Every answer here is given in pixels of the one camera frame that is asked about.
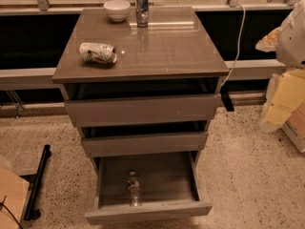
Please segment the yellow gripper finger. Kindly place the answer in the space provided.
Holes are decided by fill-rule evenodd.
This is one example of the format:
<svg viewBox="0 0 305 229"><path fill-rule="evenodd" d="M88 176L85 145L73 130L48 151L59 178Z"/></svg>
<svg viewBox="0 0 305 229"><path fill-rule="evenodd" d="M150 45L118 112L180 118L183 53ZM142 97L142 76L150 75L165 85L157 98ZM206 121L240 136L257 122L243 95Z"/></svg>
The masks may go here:
<svg viewBox="0 0 305 229"><path fill-rule="evenodd" d="M283 74L274 73L268 84L266 102L258 126L267 133L281 128L304 100L304 70L292 69Z"/></svg>
<svg viewBox="0 0 305 229"><path fill-rule="evenodd" d="M280 27L277 27L260 39L255 48L262 52L274 52Z"/></svg>

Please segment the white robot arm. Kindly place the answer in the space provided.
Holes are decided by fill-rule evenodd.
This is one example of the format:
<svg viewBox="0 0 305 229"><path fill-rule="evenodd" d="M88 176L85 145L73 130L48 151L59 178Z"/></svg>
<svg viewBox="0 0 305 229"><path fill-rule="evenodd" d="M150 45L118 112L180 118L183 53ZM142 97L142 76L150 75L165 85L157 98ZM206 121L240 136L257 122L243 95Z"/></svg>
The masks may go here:
<svg viewBox="0 0 305 229"><path fill-rule="evenodd" d="M269 81L259 127L273 132L283 126L305 100L305 0L297 3L282 24L258 41L255 48L275 52L287 70Z"/></svg>

